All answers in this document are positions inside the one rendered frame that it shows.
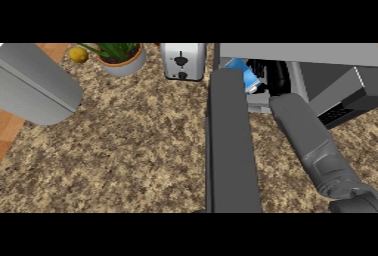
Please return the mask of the silver toaster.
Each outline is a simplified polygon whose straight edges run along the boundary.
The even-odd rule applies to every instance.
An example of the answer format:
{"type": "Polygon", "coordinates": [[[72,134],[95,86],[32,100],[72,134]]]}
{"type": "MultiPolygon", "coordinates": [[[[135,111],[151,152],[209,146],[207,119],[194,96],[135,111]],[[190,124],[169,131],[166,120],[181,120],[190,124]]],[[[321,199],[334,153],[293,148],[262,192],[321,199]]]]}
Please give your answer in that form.
{"type": "Polygon", "coordinates": [[[204,79],[206,43],[162,43],[160,52],[167,79],[184,81],[201,81],[204,79]]]}

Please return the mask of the green plant in grey pot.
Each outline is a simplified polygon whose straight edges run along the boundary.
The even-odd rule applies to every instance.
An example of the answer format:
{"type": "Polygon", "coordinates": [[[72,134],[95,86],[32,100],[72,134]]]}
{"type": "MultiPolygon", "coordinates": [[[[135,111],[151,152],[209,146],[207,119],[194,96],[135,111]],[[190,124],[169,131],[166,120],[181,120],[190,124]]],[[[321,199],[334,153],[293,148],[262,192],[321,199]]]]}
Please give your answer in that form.
{"type": "Polygon", "coordinates": [[[80,43],[97,56],[105,71],[117,77],[135,74],[145,65],[147,51],[142,43],[80,43]]]}

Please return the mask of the grey microwave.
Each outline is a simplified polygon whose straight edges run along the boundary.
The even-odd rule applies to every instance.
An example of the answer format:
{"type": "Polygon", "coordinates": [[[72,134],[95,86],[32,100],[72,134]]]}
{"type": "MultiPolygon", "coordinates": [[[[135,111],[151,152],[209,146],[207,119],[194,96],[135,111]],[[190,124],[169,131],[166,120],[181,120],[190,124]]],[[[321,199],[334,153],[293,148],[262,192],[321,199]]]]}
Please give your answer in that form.
{"type": "Polygon", "coordinates": [[[213,68],[232,58],[286,61],[292,92],[333,129],[378,107],[376,43],[218,43],[213,68]]]}

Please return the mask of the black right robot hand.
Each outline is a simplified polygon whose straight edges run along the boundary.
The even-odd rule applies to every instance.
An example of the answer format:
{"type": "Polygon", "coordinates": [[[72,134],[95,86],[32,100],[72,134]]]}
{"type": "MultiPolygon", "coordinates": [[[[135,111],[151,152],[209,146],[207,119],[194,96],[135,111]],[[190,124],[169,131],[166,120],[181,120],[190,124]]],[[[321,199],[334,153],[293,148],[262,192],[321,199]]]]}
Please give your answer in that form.
{"type": "Polygon", "coordinates": [[[247,66],[258,78],[266,79],[258,87],[256,94],[269,92],[272,96],[281,96],[292,92],[290,72],[284,61],[250,59],[247,66]]]}

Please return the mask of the yellow lemon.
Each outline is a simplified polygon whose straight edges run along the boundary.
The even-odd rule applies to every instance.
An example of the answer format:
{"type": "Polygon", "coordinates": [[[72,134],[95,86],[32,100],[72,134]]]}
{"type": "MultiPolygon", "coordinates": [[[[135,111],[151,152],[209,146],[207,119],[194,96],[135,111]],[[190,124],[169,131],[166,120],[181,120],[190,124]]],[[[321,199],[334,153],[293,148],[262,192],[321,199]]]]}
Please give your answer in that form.
{"type": "Polygon", "coordinates": [[[89,53],[82,47],[73,47],[69,50],[69,56],[77,63],[85,63],[89,60],[89,53]]]}

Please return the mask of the blue milk carton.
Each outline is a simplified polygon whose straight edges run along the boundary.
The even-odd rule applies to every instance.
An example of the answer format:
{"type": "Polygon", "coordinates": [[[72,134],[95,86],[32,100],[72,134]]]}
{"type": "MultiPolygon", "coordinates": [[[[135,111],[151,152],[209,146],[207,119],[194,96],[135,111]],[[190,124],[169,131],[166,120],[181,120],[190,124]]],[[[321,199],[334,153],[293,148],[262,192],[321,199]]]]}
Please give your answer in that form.
{"type": "Polygon", "coordinates": [[[252,68],[247,66],[247,63],[243,58],[232,58],[230,62],[225,64],[228,69],[237,69],[243,71],[243,79],[246,85],[246,93],[253,94],[261,86],[261,79],[253,73],[252,68]]]}

